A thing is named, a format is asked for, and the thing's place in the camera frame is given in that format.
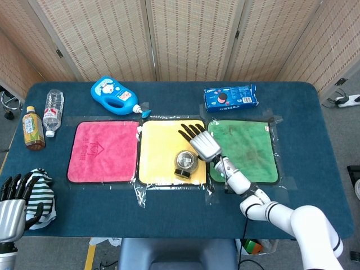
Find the white power strip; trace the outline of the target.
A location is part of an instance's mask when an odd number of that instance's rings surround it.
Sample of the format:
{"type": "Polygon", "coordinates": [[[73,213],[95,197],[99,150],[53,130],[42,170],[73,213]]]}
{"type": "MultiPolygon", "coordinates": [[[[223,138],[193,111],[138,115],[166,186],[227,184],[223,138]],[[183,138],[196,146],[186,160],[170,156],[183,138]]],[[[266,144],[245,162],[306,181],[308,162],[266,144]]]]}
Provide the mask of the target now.
{"type": "Polygon", "coordinates": [[[337,97],[335,105],[339,108],[360,106],[360,94],[337,97]]]}

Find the blue Oreo cookie box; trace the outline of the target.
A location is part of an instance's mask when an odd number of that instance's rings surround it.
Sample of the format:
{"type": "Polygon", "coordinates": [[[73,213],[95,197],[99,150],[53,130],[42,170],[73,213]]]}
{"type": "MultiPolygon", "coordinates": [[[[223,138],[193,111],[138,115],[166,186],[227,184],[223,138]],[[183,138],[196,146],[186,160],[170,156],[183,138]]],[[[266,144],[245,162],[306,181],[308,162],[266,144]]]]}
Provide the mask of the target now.
{"type": "Polygon", "coordinates": [[[204,89],[205,108],[208,113],[256,107],[255,84],[204,89]]]}

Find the black box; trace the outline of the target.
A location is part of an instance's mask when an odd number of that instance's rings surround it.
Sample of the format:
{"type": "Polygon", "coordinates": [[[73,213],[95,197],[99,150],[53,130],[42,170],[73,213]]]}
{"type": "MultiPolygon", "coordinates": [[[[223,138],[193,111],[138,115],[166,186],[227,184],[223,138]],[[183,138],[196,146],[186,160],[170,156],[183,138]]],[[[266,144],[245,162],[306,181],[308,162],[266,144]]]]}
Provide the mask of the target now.
{"type": "Polygon", "coordinates": [[[352,186],[355,187],[356,182],[360,179],[360,165],[349,165],[347,166],[347,170],[352,186]]]}

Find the pink cloth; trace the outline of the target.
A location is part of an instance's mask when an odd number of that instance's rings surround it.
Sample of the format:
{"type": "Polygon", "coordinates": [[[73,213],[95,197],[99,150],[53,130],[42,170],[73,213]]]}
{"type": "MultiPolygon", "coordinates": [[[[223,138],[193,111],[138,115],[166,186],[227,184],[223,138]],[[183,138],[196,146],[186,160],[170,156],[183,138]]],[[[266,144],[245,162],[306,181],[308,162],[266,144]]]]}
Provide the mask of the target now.
{"type": "Polygon", "coordinates": [[[84,121],[75,132],[67,178],[76,184],[125,183],[136,173],[137,121],[84,121]]]}

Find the blue detergent bottle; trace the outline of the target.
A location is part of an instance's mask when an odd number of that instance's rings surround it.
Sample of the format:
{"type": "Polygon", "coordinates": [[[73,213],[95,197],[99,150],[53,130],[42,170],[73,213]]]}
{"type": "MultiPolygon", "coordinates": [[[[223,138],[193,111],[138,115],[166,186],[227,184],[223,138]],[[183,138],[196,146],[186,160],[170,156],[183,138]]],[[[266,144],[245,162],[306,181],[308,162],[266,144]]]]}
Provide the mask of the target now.
{"type": "Polygon", "coordinates": [[[101,77],[91,87],[91,96],[109,112],[116,115],[141,114],[145,119],[151,110],[143,110],[137,95],[110,76],[101,77]]]}

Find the woven folding screen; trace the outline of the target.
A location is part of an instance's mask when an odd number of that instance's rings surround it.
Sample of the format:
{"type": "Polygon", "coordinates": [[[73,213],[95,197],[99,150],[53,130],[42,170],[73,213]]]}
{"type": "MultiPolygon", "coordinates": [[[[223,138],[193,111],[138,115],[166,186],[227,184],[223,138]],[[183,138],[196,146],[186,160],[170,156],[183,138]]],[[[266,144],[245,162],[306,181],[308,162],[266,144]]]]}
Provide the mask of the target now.
{"type": "Polygon", "coordinates": [[[0,86],[302,81],[360,64],[360,0],[0,0],[0,86]]]}

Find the white bag with colourful items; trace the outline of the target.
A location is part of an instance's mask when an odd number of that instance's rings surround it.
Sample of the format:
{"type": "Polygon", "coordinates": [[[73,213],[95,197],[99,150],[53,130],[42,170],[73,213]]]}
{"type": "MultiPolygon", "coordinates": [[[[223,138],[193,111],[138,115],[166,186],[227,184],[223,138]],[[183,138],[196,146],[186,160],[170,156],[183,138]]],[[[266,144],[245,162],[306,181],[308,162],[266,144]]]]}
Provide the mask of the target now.
{"type": "Polygon", "coordinates": [[[278,240],[274,239],[235,239],[238,253],[241,255],[267,255],[276,251],[278,240]]]}

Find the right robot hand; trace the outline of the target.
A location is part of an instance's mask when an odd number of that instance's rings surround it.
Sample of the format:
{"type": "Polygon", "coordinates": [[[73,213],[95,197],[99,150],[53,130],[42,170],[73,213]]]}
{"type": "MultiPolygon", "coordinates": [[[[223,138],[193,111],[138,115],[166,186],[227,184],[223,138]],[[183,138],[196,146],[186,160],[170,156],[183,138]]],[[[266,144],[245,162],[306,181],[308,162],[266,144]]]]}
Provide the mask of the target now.
{"type": "Polygon", "coordinates": [[[220,161],[222,148],[201,124],[181,124],[178,133],[192,146],[199,158],[207,163],[220,161]]]}

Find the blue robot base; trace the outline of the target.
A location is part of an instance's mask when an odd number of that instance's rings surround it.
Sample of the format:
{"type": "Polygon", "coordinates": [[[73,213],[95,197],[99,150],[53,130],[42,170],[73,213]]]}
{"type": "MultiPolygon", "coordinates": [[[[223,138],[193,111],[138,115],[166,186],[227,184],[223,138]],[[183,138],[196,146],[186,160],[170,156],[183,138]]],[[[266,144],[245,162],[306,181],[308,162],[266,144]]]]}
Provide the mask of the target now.
{"type": "Polygon", "coordinates": [[[233,239],[124,238],[118,270],[238,270],[233,239]]]}

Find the chrome chair base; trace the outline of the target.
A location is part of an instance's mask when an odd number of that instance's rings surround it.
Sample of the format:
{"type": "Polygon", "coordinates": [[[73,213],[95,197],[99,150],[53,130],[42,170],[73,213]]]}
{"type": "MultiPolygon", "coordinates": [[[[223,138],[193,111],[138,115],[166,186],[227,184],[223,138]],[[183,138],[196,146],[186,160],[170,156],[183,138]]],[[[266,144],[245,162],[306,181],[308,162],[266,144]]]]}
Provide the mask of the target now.
{"type": "Polygon", "coordinates": [[[7,90],[0,91],[0,104],[4,109],[4,117],[7,120],[14,120],[14,112],[23,109],[22,102],[7,90]]]}

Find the tea drink bottle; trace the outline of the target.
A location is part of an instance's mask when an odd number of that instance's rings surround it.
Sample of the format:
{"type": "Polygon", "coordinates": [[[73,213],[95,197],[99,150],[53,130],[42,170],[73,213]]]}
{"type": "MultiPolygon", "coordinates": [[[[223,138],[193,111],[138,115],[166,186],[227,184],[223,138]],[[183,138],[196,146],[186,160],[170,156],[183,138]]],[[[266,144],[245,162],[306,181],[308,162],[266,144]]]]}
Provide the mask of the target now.
{"type": "Polygon", "coordinates": [[[45,147],[42,120],[35,112],[34,106],[26,108],[26,114],[22,118],[22,129],[27,149],[39,151],[45,147]]]}

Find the striped green white cloth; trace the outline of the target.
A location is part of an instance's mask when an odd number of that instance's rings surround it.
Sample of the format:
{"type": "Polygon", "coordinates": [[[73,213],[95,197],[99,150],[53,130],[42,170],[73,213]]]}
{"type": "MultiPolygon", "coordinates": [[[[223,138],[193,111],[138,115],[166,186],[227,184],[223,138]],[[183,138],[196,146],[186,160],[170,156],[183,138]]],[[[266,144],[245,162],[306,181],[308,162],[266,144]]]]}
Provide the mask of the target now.
{"type": "Polygon", "coordinates": [[[38,177],[37,182],[32,189],[29,204],[26,210],[26,219],[32,218],[36,212],[39,203],[43,204],[43,213],[39,221],[32,225],[30,230],[38,230],[48,226],[56,219],[57,213],[55,209],[55,192],[52,190],[51,185],[53,179],[42,168],[35,168],[29,172],[30,177],[27,183],[33,178],[38,177]]]}

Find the clear plastic water bottle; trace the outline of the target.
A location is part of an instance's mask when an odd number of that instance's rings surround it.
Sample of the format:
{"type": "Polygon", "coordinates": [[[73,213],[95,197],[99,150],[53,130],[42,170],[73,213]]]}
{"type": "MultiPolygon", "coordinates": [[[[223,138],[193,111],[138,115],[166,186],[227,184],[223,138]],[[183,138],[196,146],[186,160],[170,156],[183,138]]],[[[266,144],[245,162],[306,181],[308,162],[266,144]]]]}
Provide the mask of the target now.
{"type": "Polygon", "coordinates": [[[58,89],[51,89],[46,98],[43,114],[45,136],[53,138],[56,131],[61,127],[62,112],[64,108],[64,94],[58,89]]]}

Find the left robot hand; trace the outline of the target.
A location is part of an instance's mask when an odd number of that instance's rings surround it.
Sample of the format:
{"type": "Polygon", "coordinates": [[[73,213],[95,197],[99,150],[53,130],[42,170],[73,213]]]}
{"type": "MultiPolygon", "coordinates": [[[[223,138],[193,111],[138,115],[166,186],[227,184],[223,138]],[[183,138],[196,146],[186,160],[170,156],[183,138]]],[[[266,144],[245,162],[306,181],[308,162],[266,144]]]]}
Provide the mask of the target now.
{"type": "Polygon", "coordinates": [[[0,243],[16,242],[24,232],[36,224],[43,214],[43,203],[37,205],[32,218],[26,218],[26,211],[34,185],[39,176],[30,173],[8,177],[0,188],[0,243]]]}

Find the yellow cloth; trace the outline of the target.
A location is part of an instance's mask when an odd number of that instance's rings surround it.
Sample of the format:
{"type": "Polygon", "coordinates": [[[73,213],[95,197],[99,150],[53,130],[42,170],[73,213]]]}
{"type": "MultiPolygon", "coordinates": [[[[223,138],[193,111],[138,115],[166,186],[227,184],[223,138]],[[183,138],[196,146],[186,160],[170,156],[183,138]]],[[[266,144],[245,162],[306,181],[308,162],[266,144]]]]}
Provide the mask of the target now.
{"type": "Polygon", "coordinates": [[[182,150],[194,151],[178,133],[182,124],[195,125],[201,120],[150,120],[143,123],[139,157],[139,180],[146,185],[203,185],[206,183],[206,163],[199,161],[190,179],[174,174],[175,158],[182,150]]]}

